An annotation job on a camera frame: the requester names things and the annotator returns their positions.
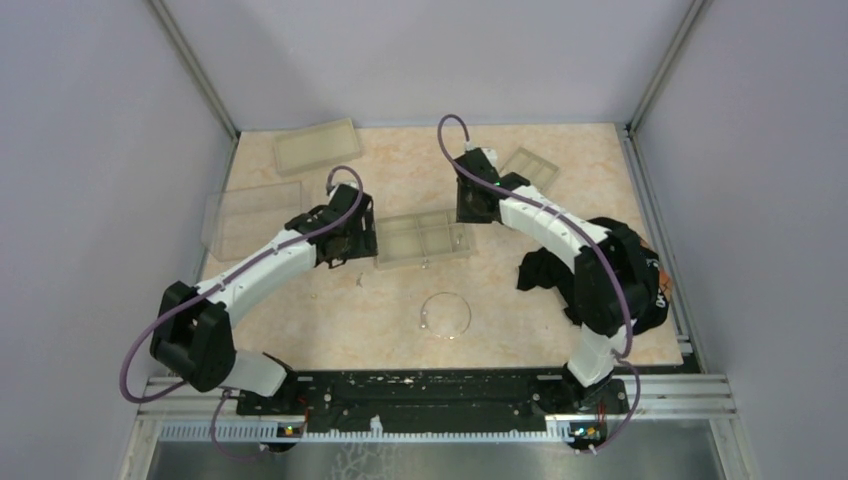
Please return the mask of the beige compartment jewelry tray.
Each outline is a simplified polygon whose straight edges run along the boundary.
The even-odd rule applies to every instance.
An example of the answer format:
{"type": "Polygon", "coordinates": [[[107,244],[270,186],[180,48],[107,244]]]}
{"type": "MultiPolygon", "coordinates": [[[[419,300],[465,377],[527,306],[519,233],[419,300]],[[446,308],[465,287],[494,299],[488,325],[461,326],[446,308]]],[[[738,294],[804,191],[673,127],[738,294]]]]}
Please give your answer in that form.
{"type": "Polygon", "coordinates": [[[441,261],[469,258],[474,236],[468,224],[458,221],[454,209],[397,215],[375,223],[378,255],[375,268],[428,268],[441,261]]]}

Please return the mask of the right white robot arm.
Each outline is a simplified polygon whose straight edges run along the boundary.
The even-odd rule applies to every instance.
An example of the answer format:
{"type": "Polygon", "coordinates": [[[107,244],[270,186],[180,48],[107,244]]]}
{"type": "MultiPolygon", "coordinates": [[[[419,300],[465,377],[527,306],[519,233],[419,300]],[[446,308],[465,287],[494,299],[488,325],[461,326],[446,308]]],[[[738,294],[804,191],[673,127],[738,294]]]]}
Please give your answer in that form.
{"type": "Polygon", "coordinates": [[[481,148],[451,164],[459,222],[499,223],[523,233],[572,274],[566,304],[581,324],[580,340],[566,363],[563,398],[576,412],[590,411],[615,362],[629,354],[633,320],[657,297],[639,235],[626,225],[610,229],[571,214],[516,173],[499,176],[481,148]]]}

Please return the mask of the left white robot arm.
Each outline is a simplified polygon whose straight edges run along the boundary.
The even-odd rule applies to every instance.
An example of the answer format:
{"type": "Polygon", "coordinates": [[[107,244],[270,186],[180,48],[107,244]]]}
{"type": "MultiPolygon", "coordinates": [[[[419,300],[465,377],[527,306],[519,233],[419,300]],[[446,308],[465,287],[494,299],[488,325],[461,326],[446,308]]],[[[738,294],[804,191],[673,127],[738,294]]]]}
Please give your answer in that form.
{"type": "Polygon", "coordinates": [[[248,391],[273,412],[288,413],[300,399],[294,370],[269,354],[237,350],[234,327],[297,276],[377,253],[372,197],[339,184],[327,204],[288,221],[266,246],[224,273],[195,286],[169,286],[149,353],[199,392],[248,391]]]}

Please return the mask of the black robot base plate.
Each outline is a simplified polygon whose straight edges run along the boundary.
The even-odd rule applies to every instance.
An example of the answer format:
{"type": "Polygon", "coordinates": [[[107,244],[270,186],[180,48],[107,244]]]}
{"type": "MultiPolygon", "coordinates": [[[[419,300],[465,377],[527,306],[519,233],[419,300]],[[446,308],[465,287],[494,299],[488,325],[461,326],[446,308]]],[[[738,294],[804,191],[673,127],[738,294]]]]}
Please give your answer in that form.
{"type": "Polygon", "coordinates": [[[623,381],[580,386],[562,367],[302,371],[282,393],[236,396],[241,416],[294,415],[310,433],[485,434],[539,432],[548,415],[624,414],[623,381]]]}

